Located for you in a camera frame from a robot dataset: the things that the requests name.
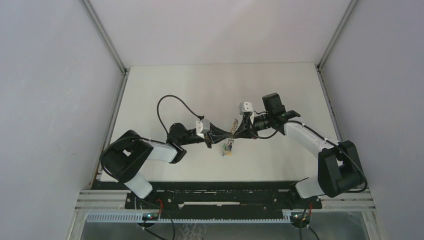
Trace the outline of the green tagged key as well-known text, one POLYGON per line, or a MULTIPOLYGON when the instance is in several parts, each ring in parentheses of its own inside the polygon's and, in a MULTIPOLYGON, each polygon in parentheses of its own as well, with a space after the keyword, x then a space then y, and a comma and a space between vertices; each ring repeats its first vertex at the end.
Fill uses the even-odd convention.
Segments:
POLYGON ((232 144, 227 142, 223 145, 224 151, 230 151, 232 149, 232 144))

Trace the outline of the large metal keyring yellow handle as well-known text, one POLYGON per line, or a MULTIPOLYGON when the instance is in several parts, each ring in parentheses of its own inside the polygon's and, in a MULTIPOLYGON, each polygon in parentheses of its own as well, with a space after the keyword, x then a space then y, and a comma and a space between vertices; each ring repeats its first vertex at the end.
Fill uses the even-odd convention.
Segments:
POLYGON ((227 149, 231 149, 234 144, 234 137, 236 135, 237 129, 239 126, 239 121, 235 118, 230 129, 230 137, 227 140, 226 147, 227 149))

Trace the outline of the yellow tagged key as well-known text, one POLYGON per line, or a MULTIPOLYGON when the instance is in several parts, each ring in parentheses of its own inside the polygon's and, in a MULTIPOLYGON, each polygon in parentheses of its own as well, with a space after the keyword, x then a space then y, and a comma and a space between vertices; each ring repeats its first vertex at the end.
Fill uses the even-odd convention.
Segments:
POLYGON ((224 150, 222 153, 222 156, 231 156, 232 155, 232 151, 231 150, 224 150))

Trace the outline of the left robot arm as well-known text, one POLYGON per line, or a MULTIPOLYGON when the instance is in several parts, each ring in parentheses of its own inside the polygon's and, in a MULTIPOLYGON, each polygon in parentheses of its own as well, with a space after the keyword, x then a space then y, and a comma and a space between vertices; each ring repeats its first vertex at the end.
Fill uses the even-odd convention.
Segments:
POLYGON ((99 161, 106 174, 125 185, 137 196, 138 204, 149 209, 155 205, 157 196, 141 171, 146 161, 176 164, 187 153, 184 145, 205 143, 211 148, 213 144, 231 135, 230 132, 202 121, 197 121, 196 127, 192 129, 187 129, 181 123, 174 123, 165 142, 149 140, 134 130, 128 130, 101 153, 99 161))

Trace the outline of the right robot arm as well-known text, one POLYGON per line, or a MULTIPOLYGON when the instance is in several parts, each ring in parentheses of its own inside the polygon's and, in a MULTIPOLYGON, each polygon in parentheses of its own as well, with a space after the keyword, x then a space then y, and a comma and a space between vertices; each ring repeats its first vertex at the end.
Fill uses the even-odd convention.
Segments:
POLYGON ((258 132, 274 129, 303 146, 317 159, 317 175, 307 177, 290 187, 289 203, 302 208, 309 198, 337 197, 343 193, 361 193, 368 180, 361 166, 357 148, 350 140, 332 139, 311 126, 294 110, 286 110, 277 93, 262 97, 265 111, 254 111, 251 102, 239 104, 242 123, 234 138, 260 139, 258 132))

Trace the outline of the right circuit board green led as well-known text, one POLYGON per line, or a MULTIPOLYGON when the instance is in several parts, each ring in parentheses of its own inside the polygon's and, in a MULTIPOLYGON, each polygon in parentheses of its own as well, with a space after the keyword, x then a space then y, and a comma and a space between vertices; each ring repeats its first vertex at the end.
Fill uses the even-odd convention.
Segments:
POLYGON ((300 223, 301 221, 303 221, 303 222, 308 222, 309 221, 309 219, 310 219, 310 215, 309 214, 306 214, 306 215, 304 215, 304 216, 302 216, 301 214, 295 214, 295 215, 292 215, 291 217, 290 217, 290 221, 292 222, 292 223, 300 223))

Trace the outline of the circuit board green led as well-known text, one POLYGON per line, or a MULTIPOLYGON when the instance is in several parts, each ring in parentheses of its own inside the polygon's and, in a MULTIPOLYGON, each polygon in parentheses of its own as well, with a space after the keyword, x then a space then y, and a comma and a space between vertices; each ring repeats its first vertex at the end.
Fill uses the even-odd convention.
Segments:
POLYGON ((292 215, 291 217, 290 217, 290 221, 292 222, 292 223, 300 223, 301 221, 303 221, 303 222, 308 222, 309 221, 309 219, 310 219, 310 215, 309 214, 306 214, 306 215, 304 215, 304 216, 302 216, 301 214, 295 214, 295 215, 292 215))
POLYGON ((144 213, 142 216, 142 221, 157 221, 159 219, 160 215, 157 213, 144 213))

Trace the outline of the left circuit board green led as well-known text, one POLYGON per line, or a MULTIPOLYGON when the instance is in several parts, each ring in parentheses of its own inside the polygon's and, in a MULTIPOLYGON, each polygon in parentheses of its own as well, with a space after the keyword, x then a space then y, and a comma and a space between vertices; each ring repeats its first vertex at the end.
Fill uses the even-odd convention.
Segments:
POLYGON ((157 213, 144 213, 142 216, 142 221, 157 221, 159 219, 160 215, 157 213))

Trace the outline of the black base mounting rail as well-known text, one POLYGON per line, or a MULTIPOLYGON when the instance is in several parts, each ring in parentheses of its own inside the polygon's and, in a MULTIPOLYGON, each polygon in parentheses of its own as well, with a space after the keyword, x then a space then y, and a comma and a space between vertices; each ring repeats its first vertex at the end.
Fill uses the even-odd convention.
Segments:
POLYGON ((284 211, 320 210, 317 197, 293 199, 294 181, 153 181, 143 200, 125 196, 125 209, 159 210, 173 220, 281 219, 284 211))

